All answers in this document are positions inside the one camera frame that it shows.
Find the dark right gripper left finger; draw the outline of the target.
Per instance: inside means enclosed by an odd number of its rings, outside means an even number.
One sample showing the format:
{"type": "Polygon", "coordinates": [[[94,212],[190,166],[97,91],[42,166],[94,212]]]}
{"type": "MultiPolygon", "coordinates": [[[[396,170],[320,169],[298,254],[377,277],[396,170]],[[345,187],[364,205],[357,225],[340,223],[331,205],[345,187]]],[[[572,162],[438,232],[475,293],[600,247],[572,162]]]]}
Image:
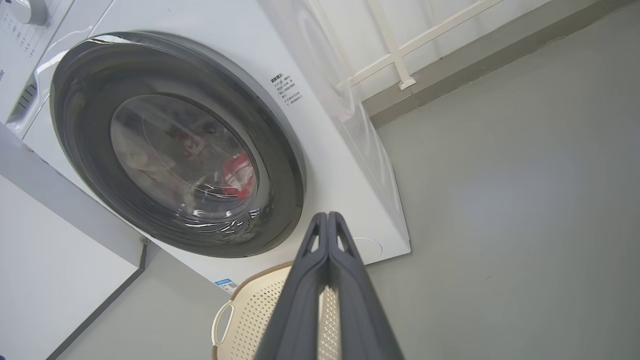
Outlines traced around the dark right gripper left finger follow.
{"type": "Polygon", "coordinates": [[[315,214],[270,316],[256,360],[316,360],[320,295],[329,284],[327,213],[315,214]]]}

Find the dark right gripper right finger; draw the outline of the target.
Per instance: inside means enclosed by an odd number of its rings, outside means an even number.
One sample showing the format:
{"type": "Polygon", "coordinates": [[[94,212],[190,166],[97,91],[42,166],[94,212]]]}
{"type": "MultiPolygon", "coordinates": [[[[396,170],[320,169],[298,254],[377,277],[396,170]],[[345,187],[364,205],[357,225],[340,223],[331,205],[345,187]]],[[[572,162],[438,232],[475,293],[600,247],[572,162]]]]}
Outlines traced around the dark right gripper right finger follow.
{"type": "Polygon", "coordinates": [[[327,215],[330,286],[337,292],[343,360],[403,360],[405,357],[345,218],[327,215]]]}

